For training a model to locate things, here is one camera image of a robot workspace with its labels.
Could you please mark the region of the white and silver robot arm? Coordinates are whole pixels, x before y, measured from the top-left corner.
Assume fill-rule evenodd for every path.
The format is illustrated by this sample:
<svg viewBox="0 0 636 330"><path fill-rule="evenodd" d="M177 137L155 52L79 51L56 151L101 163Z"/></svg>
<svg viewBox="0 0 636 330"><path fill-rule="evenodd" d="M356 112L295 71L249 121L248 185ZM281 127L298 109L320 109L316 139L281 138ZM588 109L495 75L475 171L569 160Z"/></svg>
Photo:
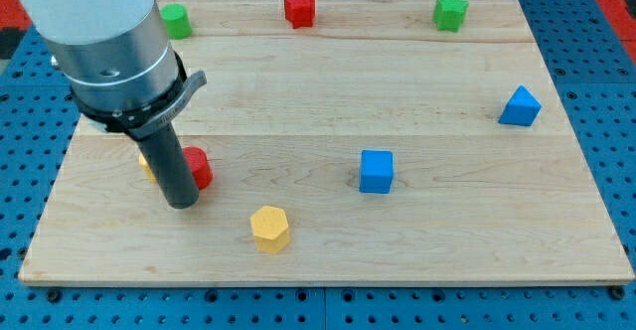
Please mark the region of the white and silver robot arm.
<svg viewBox="0 0 636 330"><path fill-rule="evenodd" d="M81 113L143 140L170 127L206 82L172 49L156 0L20 0Z"/></svg>

